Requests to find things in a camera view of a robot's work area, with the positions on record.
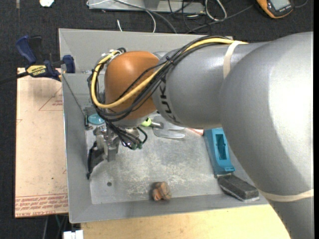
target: yellow cable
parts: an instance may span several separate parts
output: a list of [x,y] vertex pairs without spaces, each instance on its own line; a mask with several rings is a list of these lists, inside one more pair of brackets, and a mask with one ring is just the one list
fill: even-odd
[[[194,44],[192,44],[191,46],[189,46],[185,51],[188,51],[190,49],[193,49],[199,45],[202,44],[206,44],[206,43],[222,43],[222,44],[231,44],[233,43],[234,40],[228,40],[228,39],[223,39],[223,38],[211,38],[211,39],[206,39],[206,40],[202,40],[202,41],[198,41]],[[144,80],[143,82],[141,82],[136,88],[134,88],[133,90],[131,90],[130,92],[128,92],[125,96],[123,96],[122,98],[120,98],[119,100],[111,103],[111,104],[101,104],[100,102],[98,102],[96,96],[95,96],[95,81],[96,81],[96,77],[97,77],[97,72],[100,69],[101,64],[105,63],[108,59],[103,59],[100,61],[100,63],[98,64],[98,66],[95,68],[94,72],[96,72],[96,74],[93,74],[92,77],[92,85],[91,85],[91,93],[92,93],[92,100],[94,102],[94,104],[97,107],[103,108],[103,109],[108,109],[108,108],[113,108],[116,107],[120,104],[122,104],[123,102],[125,102],[127,99],[129,99],[130,97],[132,97],[134,94],[136,94],[139,90],[141,90],[142,88],[144,88],[154,77],[155,75],[161,71],[161,69],[167,64],[169,63],[168,61],[162,65],[156,72],[154,72],[152,75],[150,75],[146,80]]]

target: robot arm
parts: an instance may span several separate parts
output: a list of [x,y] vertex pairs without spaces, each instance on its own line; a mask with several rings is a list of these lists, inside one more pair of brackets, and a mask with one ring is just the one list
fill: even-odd
[[233,42],[212,40],[199,39],[161,59],[115,54],[106,71],[105,104],[95,103],[99,114],[121,130],[155,110],[176,125],[222,126],[291,237],[314,238],[313,33],[238,45],[226,78],[225,54]]

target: cardboard box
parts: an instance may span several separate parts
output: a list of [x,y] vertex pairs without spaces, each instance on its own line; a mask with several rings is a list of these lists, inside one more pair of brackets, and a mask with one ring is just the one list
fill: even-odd
[[15,217],[68,212],[62,83],[17,80]]

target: yellow clamp label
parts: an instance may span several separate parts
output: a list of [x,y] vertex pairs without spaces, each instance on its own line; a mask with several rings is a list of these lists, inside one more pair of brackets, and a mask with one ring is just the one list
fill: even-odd
[[37,76],[39,74],[43,74],[46,72],[46,66],[45,65],[33,65],[30,66],[26,71],[28,74],[31,74],[32,76]]

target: green object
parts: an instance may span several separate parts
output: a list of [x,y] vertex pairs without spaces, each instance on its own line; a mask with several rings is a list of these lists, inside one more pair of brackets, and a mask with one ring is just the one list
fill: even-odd
[[142,126],[150,126],[152,123],[152,120],[150,118],[147,118],[141,125]]

